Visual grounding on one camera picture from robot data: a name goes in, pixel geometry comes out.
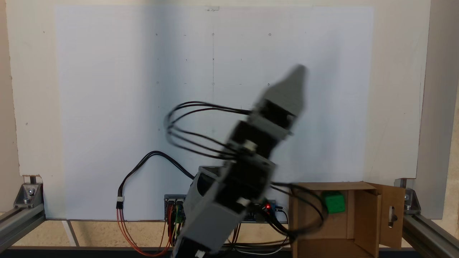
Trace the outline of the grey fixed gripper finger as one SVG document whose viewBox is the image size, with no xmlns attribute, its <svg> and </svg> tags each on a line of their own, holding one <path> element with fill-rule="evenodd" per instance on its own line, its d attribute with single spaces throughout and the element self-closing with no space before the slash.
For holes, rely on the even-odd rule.
<svg viewBox="0 0 459 258">
<path fill-rule="evenodd" d="M 293 116 L 300 116 L 304 110 L 304 88 L 308 79 L 308 69 L 297 64 L 277 83 L 269 86 L 263 99 L 276 104 Z"/>
</svg>

